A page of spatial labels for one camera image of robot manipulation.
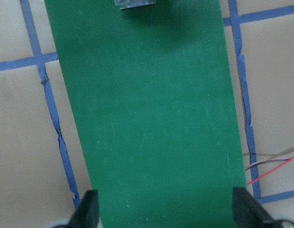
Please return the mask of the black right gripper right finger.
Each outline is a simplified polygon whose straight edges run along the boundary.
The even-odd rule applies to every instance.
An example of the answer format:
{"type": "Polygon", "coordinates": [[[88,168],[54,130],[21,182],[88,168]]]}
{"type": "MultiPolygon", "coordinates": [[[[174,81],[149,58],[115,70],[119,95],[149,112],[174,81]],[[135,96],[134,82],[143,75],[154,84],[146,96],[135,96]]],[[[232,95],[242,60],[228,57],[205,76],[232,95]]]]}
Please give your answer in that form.
{"type": "Polygon", "coordinates": [[[234,187],[232,217],[238,228],[294,228],[294,222],[274,219],[244,187],[234,187]]]}

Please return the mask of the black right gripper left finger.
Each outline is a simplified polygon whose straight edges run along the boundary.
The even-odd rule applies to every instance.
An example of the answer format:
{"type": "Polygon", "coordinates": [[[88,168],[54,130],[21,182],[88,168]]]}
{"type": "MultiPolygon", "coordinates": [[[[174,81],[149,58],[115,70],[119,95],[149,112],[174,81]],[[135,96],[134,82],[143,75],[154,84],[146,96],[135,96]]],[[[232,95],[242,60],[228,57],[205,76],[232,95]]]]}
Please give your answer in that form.
{"type": "Polygon", "coordinates": [[[71,219],[67,228],[97,228],[99,224],[99,202],[97,190],[88,190],[71,219]]]}

